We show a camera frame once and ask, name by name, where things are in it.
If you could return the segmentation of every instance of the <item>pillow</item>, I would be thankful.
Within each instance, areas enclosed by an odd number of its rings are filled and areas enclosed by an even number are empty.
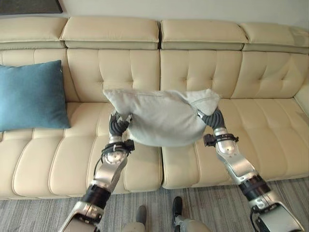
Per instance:
[[[0,65],[0,131],[34,127],[70,127],[61,60]]]
[[[212,115],[219,96],[210,89],[180,93],[171,91],[104,90],[116,111],[132,113],[130,138],[149,146],[184,146],[204,133],[206,124],[197,110]]]

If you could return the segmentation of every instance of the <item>sofa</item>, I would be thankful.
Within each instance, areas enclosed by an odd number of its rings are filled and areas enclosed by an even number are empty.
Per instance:
[[[0,132],[0,200],[85,193],[109,140],[113,107],[103,89],[212,88],[241,153],[265,180],[309,174],[307,31],[102,16],[6,18],[0,31],[1,65],[62,61],[71,124]],[[114,193],[232,184],[202,139],[183,147],[135,147]]]

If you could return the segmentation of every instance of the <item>robotic arm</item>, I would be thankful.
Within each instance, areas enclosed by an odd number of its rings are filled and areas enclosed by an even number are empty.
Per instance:
[[[127,156],[134,150],[132,140],[123,142],[122,134],[132,119],[123,120],[117,112],[111,114],[109,122],[110,141],[102,150],[94,170],[94,179],[83,196],[76,203],[59,232],[99,232],[96,227],[101,221],[104,208],[118,183],[121,171],[126,166]],[[102,165],[97,171],[99,162]]]
[[[227,132],[222,113],[219,109],[211,116],[198,112],[198,116],[213,129],[213,135],[204,136],[205,146],[214,146],[217,157],[224,163],[228,173],[249,201],[250,220],[258,232],[301,232],[305,231],[281,198],[272,191],[258,171],[239,152],[238,137]]]

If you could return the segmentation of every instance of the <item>carpet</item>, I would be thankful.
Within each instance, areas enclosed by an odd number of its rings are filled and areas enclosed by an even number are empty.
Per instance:
[[[309,231],[309,178],[269,182]],[[148,232],[171,232],[171,205],[183,198],[183,215],[204,222],[214,232],[252,232],[250,209],[237,186],[185,188],[112,195],[99,228],[118,232],[147,207]],[[0,201],[1,232],[53,232],[62,225],[78,198]]]

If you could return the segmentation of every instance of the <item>black shoe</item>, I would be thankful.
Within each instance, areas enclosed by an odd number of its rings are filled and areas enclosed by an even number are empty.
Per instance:
[[[178,226],[175,227],[174,232],[180,232],[180,225],[178,225]]]
[[[175,229],[175,231],[178,231],[176,230],[177,227],[176,226],[176,217],[178,215],[181,215],[183,212],[183,200],[181,197],[175,197],[174,199],[174,202],[173,202],[173,228]]]
[[[147,220],[147,209],[145,206],[140,206],[137,210],[136,221],[146,225]]]

